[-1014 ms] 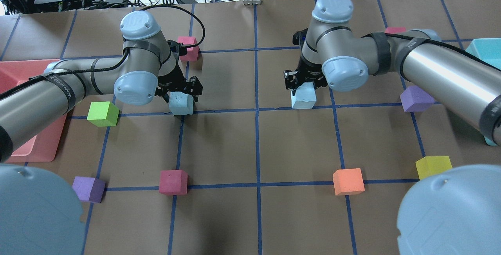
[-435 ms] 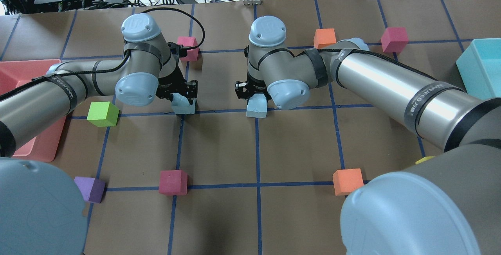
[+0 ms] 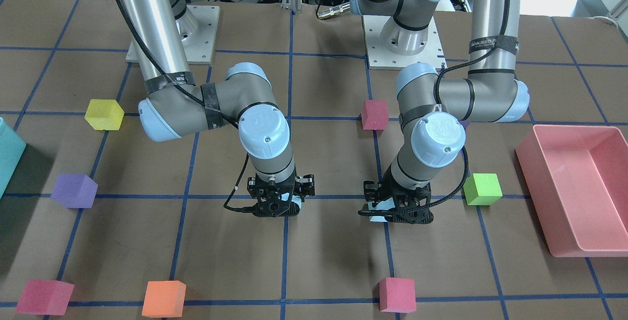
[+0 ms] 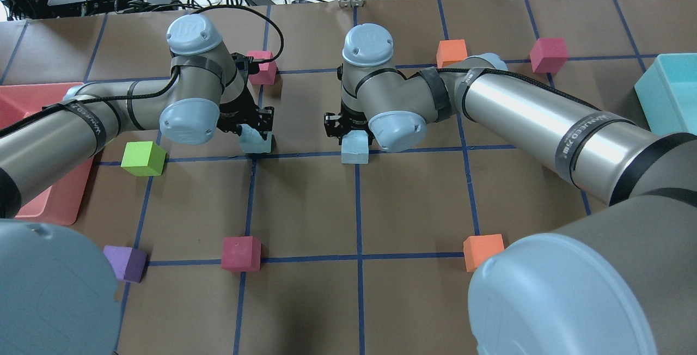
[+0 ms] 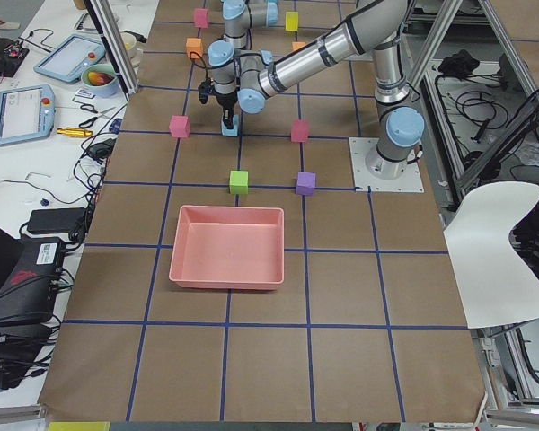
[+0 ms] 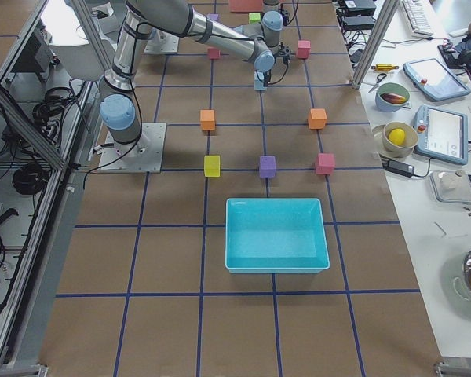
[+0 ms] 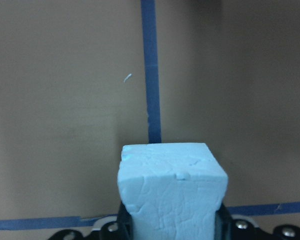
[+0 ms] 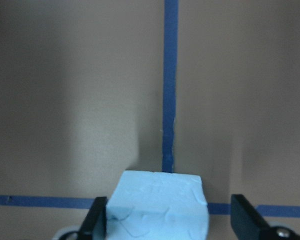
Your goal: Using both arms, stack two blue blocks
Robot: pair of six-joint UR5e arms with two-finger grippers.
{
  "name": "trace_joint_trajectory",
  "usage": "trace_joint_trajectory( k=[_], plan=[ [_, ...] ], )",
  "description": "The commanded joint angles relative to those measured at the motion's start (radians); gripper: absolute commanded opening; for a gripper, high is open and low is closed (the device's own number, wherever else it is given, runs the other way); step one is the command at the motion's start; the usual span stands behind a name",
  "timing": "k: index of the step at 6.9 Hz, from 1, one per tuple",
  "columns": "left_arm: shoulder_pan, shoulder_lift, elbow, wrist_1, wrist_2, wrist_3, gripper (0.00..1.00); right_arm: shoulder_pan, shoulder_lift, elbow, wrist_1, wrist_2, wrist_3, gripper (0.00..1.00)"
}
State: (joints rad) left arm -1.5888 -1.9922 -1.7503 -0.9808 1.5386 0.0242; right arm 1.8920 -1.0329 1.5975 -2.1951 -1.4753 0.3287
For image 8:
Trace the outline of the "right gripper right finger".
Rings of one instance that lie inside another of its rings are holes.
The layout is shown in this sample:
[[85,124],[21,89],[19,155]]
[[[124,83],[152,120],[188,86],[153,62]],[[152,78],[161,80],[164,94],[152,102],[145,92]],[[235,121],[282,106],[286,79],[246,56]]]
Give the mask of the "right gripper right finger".
[[239,240],[300,240],[288,227],[271,226],[242,194],[231,195],[230,224]]

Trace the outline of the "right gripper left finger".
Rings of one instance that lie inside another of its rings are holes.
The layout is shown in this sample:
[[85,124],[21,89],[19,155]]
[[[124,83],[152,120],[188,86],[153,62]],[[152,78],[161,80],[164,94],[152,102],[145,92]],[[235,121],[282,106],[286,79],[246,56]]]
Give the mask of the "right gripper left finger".
[[107,197],[96,197],[78,230],[78,240],[105,240]]

